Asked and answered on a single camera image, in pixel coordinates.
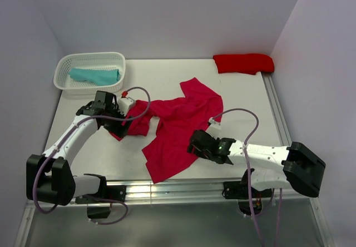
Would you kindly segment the magenta t shirt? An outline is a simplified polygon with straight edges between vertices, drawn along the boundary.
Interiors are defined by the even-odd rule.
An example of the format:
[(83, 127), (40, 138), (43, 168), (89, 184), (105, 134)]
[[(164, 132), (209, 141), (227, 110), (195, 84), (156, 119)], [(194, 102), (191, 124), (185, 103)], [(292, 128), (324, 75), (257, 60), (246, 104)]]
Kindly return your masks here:
[(150, 120), (159, 119), (156, 137), (142, 149), (146, 168), (153, 183), (165, 181), (188, 169), (197, 157), (187, 152), (189, 139), (195, 130), (206, 130), (208, 120), (223, 111), (222, 97), (197, 78), (180, 83), (183, 97), (138, 100), (129, 114), (140, 118), (132, 121), (128, 135), (147, 136)]

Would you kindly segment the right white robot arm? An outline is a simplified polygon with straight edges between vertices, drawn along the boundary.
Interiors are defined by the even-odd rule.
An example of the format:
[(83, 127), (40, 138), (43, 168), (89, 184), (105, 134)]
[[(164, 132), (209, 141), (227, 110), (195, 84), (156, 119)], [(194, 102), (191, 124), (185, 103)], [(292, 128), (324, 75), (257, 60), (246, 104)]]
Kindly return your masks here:
[(242, 165), (249, 160), (251, 177), (241, 183), (248, 197), (266, 189), (293, 189), (307, 197), (318, 197), (326, 163), (300, 142), (290, 146), (244, 144), (231, 138), (213, 138), (194, 131), (187, 152), (217, 164)]

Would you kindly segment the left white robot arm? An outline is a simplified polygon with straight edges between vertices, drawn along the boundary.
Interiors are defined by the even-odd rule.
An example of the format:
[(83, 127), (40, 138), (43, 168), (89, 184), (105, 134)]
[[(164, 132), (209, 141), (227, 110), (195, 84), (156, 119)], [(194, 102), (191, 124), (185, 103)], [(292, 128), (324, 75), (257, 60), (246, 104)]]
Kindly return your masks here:
[(43, 154), (31, 155), (26, 162), (26, 196), (35, 202), (66, 206), (76, 197), (89, 196), (95, 202), (108, 197), (105, 176), (86, 173), (75, 176), (71, 164), (86, 141), (100, 128), (124, 137), (131, 125), (127, 115), (135, 100), (117, 98), (98, 91), (94, 100), (79, 108), (70, 127)]

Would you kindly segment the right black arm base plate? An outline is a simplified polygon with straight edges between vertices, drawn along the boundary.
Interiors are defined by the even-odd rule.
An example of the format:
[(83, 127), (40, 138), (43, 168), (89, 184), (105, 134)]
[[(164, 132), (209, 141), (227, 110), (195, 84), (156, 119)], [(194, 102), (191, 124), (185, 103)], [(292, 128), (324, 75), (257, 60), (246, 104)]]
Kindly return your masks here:
[[(242, 184), (240, 181), (223, 182), (222, 196), (227, 200), (237, 200), (240, 211), (243, 214), (251, 215), (247, 184)], [(260, 214), (264, 208), (263, 198), (269, 198), (268, 204), (265, 205), (267, 207), (271, 204), (273, 196), (273, 189), (257, 191), (253, 187), (251, 188), (251, 198), (255, 215)]]

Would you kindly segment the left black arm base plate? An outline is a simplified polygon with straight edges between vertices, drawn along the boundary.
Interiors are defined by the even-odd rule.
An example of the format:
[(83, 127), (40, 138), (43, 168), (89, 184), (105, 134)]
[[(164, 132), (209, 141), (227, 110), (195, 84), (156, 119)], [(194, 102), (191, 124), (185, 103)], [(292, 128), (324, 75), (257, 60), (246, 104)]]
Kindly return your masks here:
[(83, 195), (75, 198), (76, 204), (87, 205), (87, 217), (98, 224), (112, 224), (108, 221), (114, 204), (124, 207), (124, 214), (118, 221), (126, 217), (128, 206), (125, 204), (126, 185), (109, 185), (97, 194)]

